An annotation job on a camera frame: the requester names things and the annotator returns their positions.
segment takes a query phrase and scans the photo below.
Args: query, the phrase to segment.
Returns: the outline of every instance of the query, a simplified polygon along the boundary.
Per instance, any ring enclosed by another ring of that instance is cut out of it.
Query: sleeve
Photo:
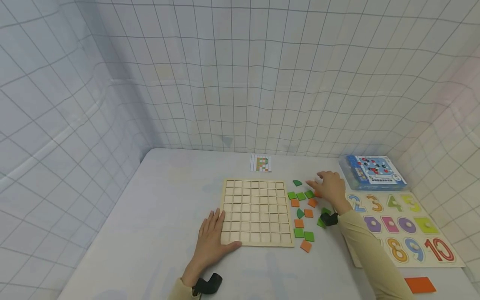
[[[415,299],[400,271],[360,214],[350,210],[338,217],[347,244],[355,251],[377,300]]]
[[[193,300],[200,299],[200,296],[200,293],[197,296],[194,296],[192,294],[192,288],[186,287],[182,280],[178,278],[168,296],[168,300]]]

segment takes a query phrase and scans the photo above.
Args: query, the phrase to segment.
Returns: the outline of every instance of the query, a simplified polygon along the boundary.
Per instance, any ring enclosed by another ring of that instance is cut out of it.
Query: hand
[[[215,264],[226,254],[241,246],[240,241],[235,241],[228,245],[220,244],[220,234],[222,233],[224,219],[225,212],[222,211],[220,213],[218,208],[215,214],[211,211],[208,219],[204,219],[198,231],[195,253],[181,278],[185,286],[193,287],[204,269]]]
[[[350,203],[345,199],[345,181],[340,175],[332,171],[318,172],[317,175],[323,179],[322,183],[307,180],[306,183],[315,189],[316,193],[327,200],[339,215],[352,209]]]

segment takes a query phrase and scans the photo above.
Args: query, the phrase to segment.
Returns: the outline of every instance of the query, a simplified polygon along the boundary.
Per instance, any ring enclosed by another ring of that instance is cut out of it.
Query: wooden grid board
[[[352,191],[347,199],[397,267],[465,266],[412,193]],[[361,268],[347,246],[355,266]]]
[[[295,246],[283,181],[225,179],[220,209],[225,210],[222,244]]]

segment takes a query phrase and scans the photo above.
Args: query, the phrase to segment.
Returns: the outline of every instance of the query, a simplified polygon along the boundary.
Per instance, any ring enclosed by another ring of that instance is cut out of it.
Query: left hand
[[[222,233],[224,219],[225,212],[222,211],[222,213],[220,213],[220,209],[218,208],[215,214],[213,211],[210,211],[208,219],[204,219],[200,230],[198,230],[195,253],[181,278],[185,286],[193,287],[197,283],[200,274],[207,267],[217,263],[226,254],[241,246],[240,241],[235,241],[228,245],[220,244],[220,235]]]

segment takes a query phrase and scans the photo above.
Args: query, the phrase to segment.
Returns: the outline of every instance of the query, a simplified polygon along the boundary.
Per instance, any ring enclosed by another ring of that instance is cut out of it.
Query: orange tile
[[[295,228],[303,228],[303,220],[295,220]]]
[[[428,277],[405,278],[405,281],[414,294],[433,293],[437,291]]]
[[[309,253],[310,249],[312,248],[312,244],[310,244],[306,240],[303,240],[303,242],[300,245],[300,248],[302,248],[305,252]]]
[[[292,207],[300,207],[300,201],[298,201],[298,199],[292,199],[291,203]]]
[[[304,209],[303,211],[304,211],[304,213],[305,213],[305,217],[306,217],[306,218],[313,218],[313,210],[311,210],[311,209]]]
[[[317,204],[318,204],[318,201],[313,198],[308,200],[308,205],[310,205],[311,207],[316,207]]]

